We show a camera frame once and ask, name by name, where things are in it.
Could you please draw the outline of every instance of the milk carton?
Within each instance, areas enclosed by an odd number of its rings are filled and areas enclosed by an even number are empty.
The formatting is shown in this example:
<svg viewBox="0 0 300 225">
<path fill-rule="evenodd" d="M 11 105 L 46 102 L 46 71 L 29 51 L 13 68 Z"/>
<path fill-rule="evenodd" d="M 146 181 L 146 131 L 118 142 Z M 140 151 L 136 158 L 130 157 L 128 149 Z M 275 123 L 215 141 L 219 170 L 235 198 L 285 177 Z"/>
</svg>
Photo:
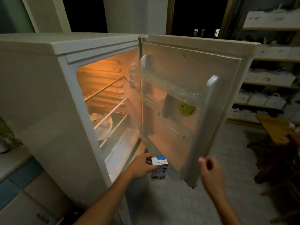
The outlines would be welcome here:
<svg viewBox="0 0 300 225">
<path fill-rule="evenodd" d="M 157 170 L 151 172 L 151 180 L 159 180 L 159 179 L 165 179 L 167 169 L 168 169 L 168 161 L 165 156 L 160 157 L 152 157 L 151 158 L 152 165 L 157 166 Z"/>
</svg>

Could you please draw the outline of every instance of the forearm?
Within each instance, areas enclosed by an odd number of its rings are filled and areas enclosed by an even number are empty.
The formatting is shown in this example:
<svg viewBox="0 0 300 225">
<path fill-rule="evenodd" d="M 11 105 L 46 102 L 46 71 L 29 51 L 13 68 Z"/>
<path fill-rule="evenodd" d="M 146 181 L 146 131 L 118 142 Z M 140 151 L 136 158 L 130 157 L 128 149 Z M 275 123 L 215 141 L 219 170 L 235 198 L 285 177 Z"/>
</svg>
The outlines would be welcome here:
<svg viewBox="0 0 300 225">
<path fill-rule="evenodd" d="M 74 225 L 110 224 L 130 181 L 131 177 L 128 172 L 120 174 L 100 199 Z"/>
<path fill-rule="evenodd" d="M 223 225 L 242 225 L 226 197 L 212 199 Z"/>
</svg>

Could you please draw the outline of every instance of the open refrigerator door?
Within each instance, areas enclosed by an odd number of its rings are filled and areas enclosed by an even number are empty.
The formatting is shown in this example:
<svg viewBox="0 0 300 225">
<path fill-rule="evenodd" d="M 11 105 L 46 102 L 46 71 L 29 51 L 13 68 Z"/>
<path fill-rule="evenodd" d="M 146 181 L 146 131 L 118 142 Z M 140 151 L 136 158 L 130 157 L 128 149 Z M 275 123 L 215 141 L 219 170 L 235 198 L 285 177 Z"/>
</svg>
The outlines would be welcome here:
<svg viewBox="0 0 300 225">
<path fill-rule="evenodd" d="M 227 43 L 173 36 L 148 36 L 143 42 L 140 138 L 153 154 L 167 157 L 172 179 L 193 188 L 199 181 L 197 160 L 208 155 L 227 101 L 254 56 L 255 43 L 247 57 L 224 49 Z M 245 44 L 231 45 L 235 52 Z"/>
</svg>

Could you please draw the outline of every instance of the cabinet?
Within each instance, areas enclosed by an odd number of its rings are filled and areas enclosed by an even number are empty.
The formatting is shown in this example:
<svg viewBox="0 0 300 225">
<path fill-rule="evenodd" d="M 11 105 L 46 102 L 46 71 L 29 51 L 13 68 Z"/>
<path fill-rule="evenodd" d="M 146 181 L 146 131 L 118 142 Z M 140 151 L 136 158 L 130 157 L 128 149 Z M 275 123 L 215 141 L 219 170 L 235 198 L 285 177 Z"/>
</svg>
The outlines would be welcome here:
<svg viewBox="0 0 300 225">
<path fill-rule="evenodd" d="M 25 193 L 16 196 L 0 211 L 1 225 L 55 225 L 57 219 Z"/>
<path fill-rule="evenodd" d="M 61 219 L 71 209 L 68 198 L 45 171 L 32 181 L 24 191 L 57 219 Z"/>
</svg>

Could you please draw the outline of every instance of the tiled floor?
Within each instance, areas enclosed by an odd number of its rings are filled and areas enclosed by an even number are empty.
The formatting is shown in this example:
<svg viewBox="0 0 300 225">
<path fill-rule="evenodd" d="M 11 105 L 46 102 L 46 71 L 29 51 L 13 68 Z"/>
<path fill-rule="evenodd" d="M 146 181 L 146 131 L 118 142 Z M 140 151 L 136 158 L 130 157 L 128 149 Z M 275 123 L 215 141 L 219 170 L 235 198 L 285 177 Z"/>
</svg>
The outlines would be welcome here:
<svg viewBox="0 0 300 225">
<path fill-rule="evenodd" d="M 271 199 L 259 195 L 267 186 L 254 183 L 258 172 L 250 140 L 264 137 L 264 130 L 225 124 L 210 152 L 225 168 L 227 195 L 245 225 L 270 224 L 279 214 Z M 150 181 L 137 225 L 221 224 L 202 184 L 191 189 L 185 182 Z"/>
</svg>

